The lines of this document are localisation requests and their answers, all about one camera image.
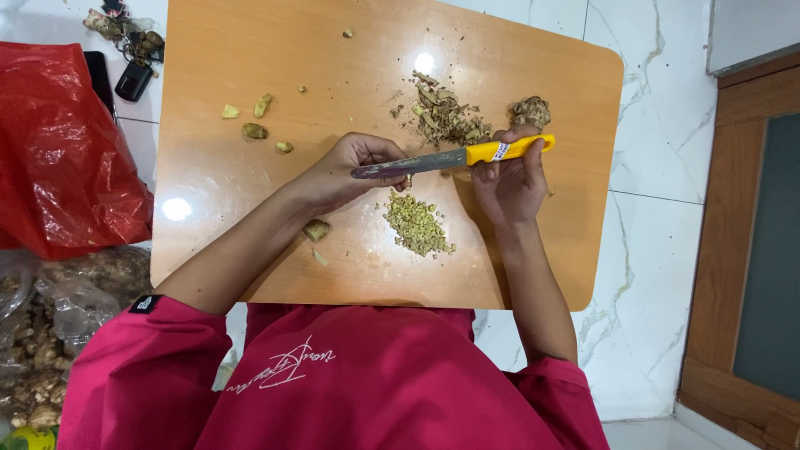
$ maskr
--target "cutting board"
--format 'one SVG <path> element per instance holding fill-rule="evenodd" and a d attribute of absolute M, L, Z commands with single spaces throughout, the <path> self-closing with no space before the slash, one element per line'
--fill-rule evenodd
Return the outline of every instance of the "cutting board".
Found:
<path fill-rule="evenodd" d="M 508 127 L 513 102 L 550 102 L 545 132 L 557 143 L 543 157 L 550 195 L 539 223 L 570 309 L 589 303 L 622 88 L 613 51 L 435 0 L 170 0 L 168 25 L 154 285 L 348 131 L 393 139 L 412 156 L 433 152 L 410 111 L 417 68 L 479 105 L 495 129 Z M 353 38 L 342 36 L 348 28 Z M 266 93 L 275 102 L 256 120 L 253 104 Z M 222 120 L 227 103 L 242 117 Z M 248 142 L 246 122 L 270 137 Z M 282 154 L 278 141 L 295 150 Z M 411 193 L 446 215 L 453 255 L 422 258 L 395 245 L 385 211 L 374 208 L 389 191 L 372 190 L 325 218 L 333 230 L 313 247 L 327 266 L 300 234 L 243 300 L 510 308 L 494 231 L 466 168 L 416 175 Z"/>

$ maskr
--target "knife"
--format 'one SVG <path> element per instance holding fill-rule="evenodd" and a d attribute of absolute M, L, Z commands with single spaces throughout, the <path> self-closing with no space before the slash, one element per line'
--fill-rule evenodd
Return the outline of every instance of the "knife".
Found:
<path fill-rule="evenodd" d="M 350 175 L 358 179 L 390 178 L 399 175 L 412 175 L 419 172 L 435 171 L 447 167 L 466 164 L 471 166 L 478 161 L 500 161 L 503 159 L 519 158 L 527 151 L 530 144 L 538 139 L 545 140 L 542 153 L 553 148 L 555 137 L 553 135 L 535 135 L 519 139 L 515 143 L 485 143 L 469 145 L 443 153 L 415 156 L 413 158 L 392 161 L 391 163 L 373 164 L 353 169 Z"/>

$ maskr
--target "hand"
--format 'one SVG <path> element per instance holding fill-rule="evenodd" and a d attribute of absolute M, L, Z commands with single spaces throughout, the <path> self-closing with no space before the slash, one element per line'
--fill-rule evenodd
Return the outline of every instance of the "hand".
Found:
<path fill-rule="evenodd" d="M 526 136 L 537 135 L 532 124 L 514 125 L 508 131 L 494 133 L 493 140 L 513 143 Z M 536 226 L 536 213 L 547 192 L 542 168 L 544 139 L 536 139 L 521 158 L 484 163 L 470 167 L 472 186 L 486 215 L 495 228 L 517 231 Z"/>
<path fill-rule="evenodd" d="M 398 192 L 410 187 L 406 177 L 387 179 L 355 179 L 350 171 L 356 167 L 388 163 L 408 155 L 389 139 L 347 133 L 313 166 L 286 184 L 295 198 L 304 202 L 313 215 L 336 211 L 373 187 L 394 186 Z"/>

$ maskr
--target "pink sleeve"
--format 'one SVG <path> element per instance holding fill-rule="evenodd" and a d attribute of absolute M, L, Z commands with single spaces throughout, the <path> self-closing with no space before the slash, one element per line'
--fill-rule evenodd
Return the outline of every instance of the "pink sleeve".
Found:
<path fill-rule="evenodd" d="M 169 297 L 155 300 L 150 314 L 125 310 L 72 366 L 58 450 L 193 448 L 230 345 L 225 317 Z"/>
<path fill-rule="evenodd" d="M 542 358 L 505 373 L 564 449 L 608 450 L 586 375 L 575 363 Z"/>

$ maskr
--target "car key fob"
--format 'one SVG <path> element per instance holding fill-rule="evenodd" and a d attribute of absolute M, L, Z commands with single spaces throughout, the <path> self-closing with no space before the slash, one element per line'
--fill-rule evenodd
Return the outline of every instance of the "car key fob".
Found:
<path fill-rule="evenodd" d="M 128 63 L 117 82 L 114 92 L 129 102 L 138 102 L 144 93 L 147 83 L 153 78 L 153 69 L 148 65 L 140 66 L 136 61 Z"/>

